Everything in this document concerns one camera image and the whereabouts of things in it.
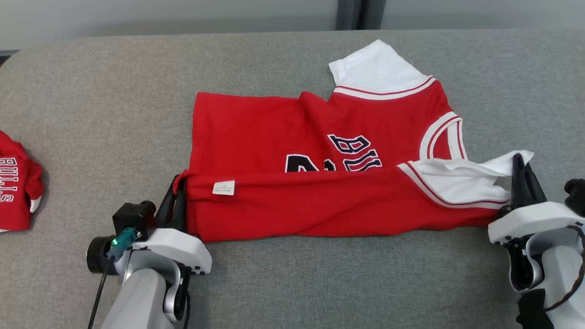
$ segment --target gray fabric surface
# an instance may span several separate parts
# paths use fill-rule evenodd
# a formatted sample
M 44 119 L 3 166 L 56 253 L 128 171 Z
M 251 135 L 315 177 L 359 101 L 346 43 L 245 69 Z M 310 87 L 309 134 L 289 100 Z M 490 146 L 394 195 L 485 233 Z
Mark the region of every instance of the gray fabric surface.
M 328 98 L 327 64 L 377 38 L 441 80 L 471 160 L 533 150 L 553 201 L 584 176 L 578 31 L 105 37 L 24 50 L 0 68 L 0 129 L 44 166 L 47 193 L 32 230 L 0 234 L 0 328 L 87 325 L 100 279 L 87 245 L 113 233 L 124 202 L 158 204 L 187 167 L 197 91 Z M 208 247 L 191 328 L 519 328 L 507 255 L 485 228 Z M 110 277 L 97 324 L 118 289 Z

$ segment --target gray wall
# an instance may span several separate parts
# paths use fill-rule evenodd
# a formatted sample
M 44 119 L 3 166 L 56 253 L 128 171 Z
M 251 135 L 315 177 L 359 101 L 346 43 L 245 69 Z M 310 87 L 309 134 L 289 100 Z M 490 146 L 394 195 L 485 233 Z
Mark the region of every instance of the gray wall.
M 387 0 L 381 28 L 585 28 L 585 0 Z
M 333 30 L 337 0 L 0 0 L 0 51 L 105 35 Z

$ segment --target black cable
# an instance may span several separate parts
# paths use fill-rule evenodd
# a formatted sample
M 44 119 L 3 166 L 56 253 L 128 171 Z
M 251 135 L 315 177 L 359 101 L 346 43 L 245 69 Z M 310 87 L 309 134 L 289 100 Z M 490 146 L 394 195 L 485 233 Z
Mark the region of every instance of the black cable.
M 102 275 L 102 280 L 99 283 L 98 293 L 95 295 L 95 302 L 94 302 L 94 309 L 91 311 L 90 323 L 87 325 L 87 329 L 91 329 L 94 326 L 95 320 L 95 313 L 98 311 L 99 299 L 102 297 L 102 290 L 104 289 L 104 284 L 106 283 L 106 277 L 108 276 L 108 270 L 110 266 L 112 266 L 114 260 L 114 256 L 110 257 L 108 264 L 104 270 L 104 274 Z
M 556 309 L 557 307 L 561 306 L 564 302 L 568 301 L 569 298 L 571 298 L 571 296 L 573 294 L 575 294 L 577 289 L 579 289 L 579 287 L 583 283 L 583 276 L 585 276 L 585 234 L 583 234 L 583 231 L 578 226 L 569 225 L 569 226 L 567 226 L 567 228 L 572 228 L 575 231 L 577 231 L 579 238 L 581 238 L 581 246 L 583 246 L 583 251 L 581 252 L 582 261 L 581 261 L 581 267 L 579 268 L 579 276 L 577 277 L 577 280 L 575 280 L 575 282 L 573 283 L 573 287 L 571 288 L 571 290 L 568 293 L 566 293 L 565 296 L 563 296 L 563 298 L 561 298 L 561 300 L 552 304 L 552 306 L 550 306 L 550 307 L 546 307 L 545 312 L 552 311 L 552 310 Z

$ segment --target basketball jersey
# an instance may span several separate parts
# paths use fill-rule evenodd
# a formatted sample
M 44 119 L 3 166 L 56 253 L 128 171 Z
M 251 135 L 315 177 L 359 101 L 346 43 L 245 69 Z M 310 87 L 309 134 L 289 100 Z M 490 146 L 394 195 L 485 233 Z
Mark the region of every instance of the basketball jersey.
M 197 95 L 181 175 L 190 234 L 205 242 L 356 237 L 494 219 L 509 193 L 493 183 L 511 174 L 520 151 L 468 161 L 462 120 L 439 81 L 382 41 L 329 67 L 329 101 L 310 92 Z

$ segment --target clothing tag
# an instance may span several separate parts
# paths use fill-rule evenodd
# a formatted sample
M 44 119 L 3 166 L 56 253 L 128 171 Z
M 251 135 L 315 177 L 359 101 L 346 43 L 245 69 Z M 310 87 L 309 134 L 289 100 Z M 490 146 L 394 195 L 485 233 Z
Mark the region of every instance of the clothing tag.
M 236 189 L 236 181 L 219 181 L 214 184 L 213 194 L 221 194 L 223 196 L 232 196 L 233 191 Z

